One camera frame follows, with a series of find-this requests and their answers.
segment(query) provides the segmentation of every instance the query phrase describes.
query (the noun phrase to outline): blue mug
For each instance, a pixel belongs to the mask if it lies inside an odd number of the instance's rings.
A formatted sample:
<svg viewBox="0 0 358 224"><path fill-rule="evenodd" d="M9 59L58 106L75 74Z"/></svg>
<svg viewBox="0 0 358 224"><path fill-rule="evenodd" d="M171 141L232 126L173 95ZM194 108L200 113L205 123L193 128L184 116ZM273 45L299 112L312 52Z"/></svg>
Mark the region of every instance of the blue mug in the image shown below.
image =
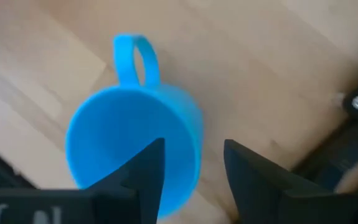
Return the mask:
<svg viewBox="0 0 358 224"><path fill-rule="evenodd" d="M202 114L183 90L162 84L156 54L142 35L115 37L120 84L89 97L74 114L66 136L67 161L80 188L117 170L156 138L165 139L165 179L158 217L181 208L197 185ZM143 57L139 84L134 48Z"/></svg>

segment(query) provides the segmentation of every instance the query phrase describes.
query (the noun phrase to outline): mug handle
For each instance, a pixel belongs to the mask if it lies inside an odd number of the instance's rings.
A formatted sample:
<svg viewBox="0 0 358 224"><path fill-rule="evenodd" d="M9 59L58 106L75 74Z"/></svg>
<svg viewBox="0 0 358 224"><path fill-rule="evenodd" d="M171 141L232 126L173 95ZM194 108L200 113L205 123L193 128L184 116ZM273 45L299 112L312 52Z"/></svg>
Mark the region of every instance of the mug handle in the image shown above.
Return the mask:
<svg viewBox="0 0 358 224"><path fill-rule="evenodd" d="M134 48L137 47L143 58L145 85L158 85L159 66L155 51L147 38L139 34L120 34L113 40L113 58L120 85L139 85Z"/></svg>

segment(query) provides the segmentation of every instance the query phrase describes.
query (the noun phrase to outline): wood grain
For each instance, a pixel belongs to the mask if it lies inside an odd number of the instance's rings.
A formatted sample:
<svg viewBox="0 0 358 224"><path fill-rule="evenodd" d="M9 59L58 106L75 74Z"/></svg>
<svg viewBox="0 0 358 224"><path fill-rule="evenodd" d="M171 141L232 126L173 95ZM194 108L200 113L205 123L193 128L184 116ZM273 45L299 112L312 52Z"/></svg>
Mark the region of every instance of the wood grain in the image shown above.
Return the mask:
<svg viewBox="0 0 358 224"><path fill-rule="evenodd" d="M199 185L166 223L234 220L224 139L290 169L344 121L334 100L358 84L358 1L0 0L0 154L39 186L73 187L64 132L85 99L118 84L120 32L146 35L162 80L204 114Z"/></svg>

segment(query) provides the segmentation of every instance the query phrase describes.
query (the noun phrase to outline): wooden floor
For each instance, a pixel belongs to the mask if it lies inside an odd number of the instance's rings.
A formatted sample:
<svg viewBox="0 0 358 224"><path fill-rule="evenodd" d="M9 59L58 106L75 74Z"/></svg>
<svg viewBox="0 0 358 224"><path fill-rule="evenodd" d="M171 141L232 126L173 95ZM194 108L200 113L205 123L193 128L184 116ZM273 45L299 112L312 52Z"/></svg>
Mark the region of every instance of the wooden floor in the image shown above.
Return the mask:
<svg viewBox="0 0 358 224"><path fill-rule="evenodd" d="M162 79L204 111L197 191L165 222L229 223L224 139L290 169L344 120L332 100L358 84L358 1L0 0L0 155L39 187L75 187L65 130L117 84L119 32L146 35Z"/></svg>

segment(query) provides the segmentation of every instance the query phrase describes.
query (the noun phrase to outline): mug rim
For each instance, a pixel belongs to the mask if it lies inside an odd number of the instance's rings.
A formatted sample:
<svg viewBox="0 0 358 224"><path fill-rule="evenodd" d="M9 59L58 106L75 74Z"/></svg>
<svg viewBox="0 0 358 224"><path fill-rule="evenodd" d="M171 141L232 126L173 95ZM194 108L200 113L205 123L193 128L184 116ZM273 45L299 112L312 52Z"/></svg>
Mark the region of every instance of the mug rim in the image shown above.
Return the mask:
<svg viewBox="0 0 358 224"><path fill-rule="evenodd" d="M197 183L199 180L199 176L200 176L200 160L201 160L201 150L202 150L202 139L200 139L201 143L199 144L197 142L197 140L195 139L195 136L197 135L192 128L189 127L188 123L185 121L185 119L183 119L182 115L180 115L172 106L169 102L166 102L163 98L161 98L159 96L159 94L157 94L157 92L152 91L152 89L149 88L139 88L138 85L118 85L118 86L109 86L106 87L104 89L99 90L98 92L92 94L91 96L89 96L79 107L78 109L75 111L75 113L72 116L72 119L70 120L69 124L68 124L68 129L65 135L65 158L67 160L68 163L68 168L70 169L71 175L73 177L73 180L75 181L76 185L78 186L78 188L80 189L84 189L83 185L77 182L77 176L80 176L80 174L77 173L76 169L73 168L73 159L72 159L72 147L70 146L71 143L71 136L72 136L72 130L73 127L77 121L78 121L78 117L79 115L82 113L82 111L87 108L88 106L90 106L91 102L94 101L96 98L99 98L105 94L109 94L115 91L133 91L133 92L138 92L141 94L144 94L148 97L151 97L154 100L157 100L158 102L162 103L170 112L173 113L174 116L176 116L179 121L184 125L185 129L187 130L187 132L189 133L189 137L191 139L191 145L194 151L194 170L193 170L193 175L192 175L192 182L191 184L186 188L186 190L183 191L183 194L179 197L179 200L177 200L177 203L175 203L173 206L169 207L169 209L163 209L163 212L161 213L161 207L159 208L158 211L158 217L166 217L170 214L172 214L173 212L175 212L176 210L180 209L191 197L193 191L196 190L197 187Z"/></svg>

